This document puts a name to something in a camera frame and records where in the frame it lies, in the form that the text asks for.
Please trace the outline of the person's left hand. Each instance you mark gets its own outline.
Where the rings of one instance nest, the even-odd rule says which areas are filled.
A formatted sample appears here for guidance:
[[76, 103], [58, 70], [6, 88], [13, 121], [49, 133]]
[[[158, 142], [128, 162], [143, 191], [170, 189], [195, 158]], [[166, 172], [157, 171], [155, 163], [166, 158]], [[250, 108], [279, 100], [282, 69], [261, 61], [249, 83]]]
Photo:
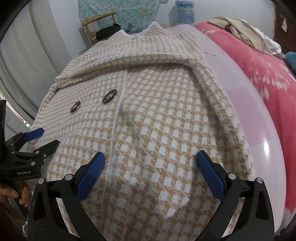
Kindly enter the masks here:
[[31, 202], [31, 190], [27, 183], [25, 181], [22, 181], [22, 193], [19, 194], [18, 191], [11, 188], [10, 186], [1, 184], [1, 207], [4, 207], [6, 209], [11, 209], [12, 206], [8, 201], [8, 198], [16, 198], [20, 205], [24, 205], [25, 207], [28, 207]]

